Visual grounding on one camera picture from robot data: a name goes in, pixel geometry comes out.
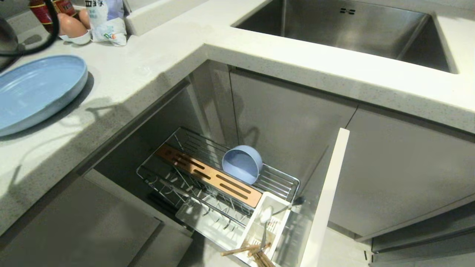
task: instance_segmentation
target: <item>wire rack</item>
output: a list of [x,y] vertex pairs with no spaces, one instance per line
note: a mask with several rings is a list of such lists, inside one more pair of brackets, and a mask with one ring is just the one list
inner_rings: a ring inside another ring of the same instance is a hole
[[[222,171],[221,159],[229,150],[183,127],[173,132],[165,143],[219,171]],[[254,212],[252,207],[209,184],[201,183],[190,173],[167,163],[155,152],[137,168],[137,174],[169,204],[179,209],[177,217],[184,209],[199,205],[200,215],[213,214],[222,230],[239,229],[242,232]],[[260,192],[268,191],[288,202],[294,200],[299,186],[297,178],[266,164],[257,181],[251,185]]]

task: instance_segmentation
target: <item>white quartz countertop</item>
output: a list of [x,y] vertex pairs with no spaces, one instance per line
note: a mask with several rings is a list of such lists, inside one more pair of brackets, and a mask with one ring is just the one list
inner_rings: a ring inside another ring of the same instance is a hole
[[50,55],[82,57],[90,72],[65,111],[0,138],[0,234],[145,108],[208,59],[381,105],[475,133],[475,13],[417,1],[430,13],[457,74],[344,49],[236,29],[269,0],[209,0],[125,47],[57,41],[12,67]]

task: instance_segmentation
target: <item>stainless steel dish rack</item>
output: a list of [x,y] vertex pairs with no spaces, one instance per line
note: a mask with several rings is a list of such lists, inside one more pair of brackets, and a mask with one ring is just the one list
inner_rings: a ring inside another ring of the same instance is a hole
[[[221,172],[221,159],[229,150],[183,127],[174,131],[164,144]],[[163,160],[156,155],[160,147],[137,168],[137,174],[178,209],[177,218],[223,248],[235,248],[237,236],[244,231],[254,209]],[[297,178],[266,164],[256,183],[251,185],[259,192],[268,191],[288,202],[294,200],[299,186]],[[207,224],[203,223],[204,217],[208,220]],[[216,232],[220,232],[221,236],[213,237]]]

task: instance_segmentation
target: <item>kettle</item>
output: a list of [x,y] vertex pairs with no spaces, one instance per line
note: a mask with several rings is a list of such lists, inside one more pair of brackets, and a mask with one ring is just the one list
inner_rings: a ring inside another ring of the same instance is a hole
[[[16,51],[18,39],[13,28],[4,18],[0,18],[0,51]],[[16,58],[0,57],[0,71],[8,67]]]

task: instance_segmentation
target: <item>spoon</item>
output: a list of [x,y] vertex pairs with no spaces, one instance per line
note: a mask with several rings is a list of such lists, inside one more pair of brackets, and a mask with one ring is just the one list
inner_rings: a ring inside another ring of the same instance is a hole
[[277,215],[277,214],[281,213],[281,212],[284,211],[284,210],[290,209],[290,208],[292,208],[293,206],[302,205],[304,202],[305,202],[305,198],[302,197],[302,196],[300,196],[300,197],[296,198],[296,199],[294,200],[294,202],[292,202],[291,204],[285,206],[283,209],[279,210],[278,212],[272,213],[272,216]]
[[261,246],[259,247],[259,250],[262,250],[266,246],[267,223],[272,217],[272,212],[274,212],[274,208],[269,206],[265,208],[259,216],[260,223],[264,225],[264,234],[262,235]]

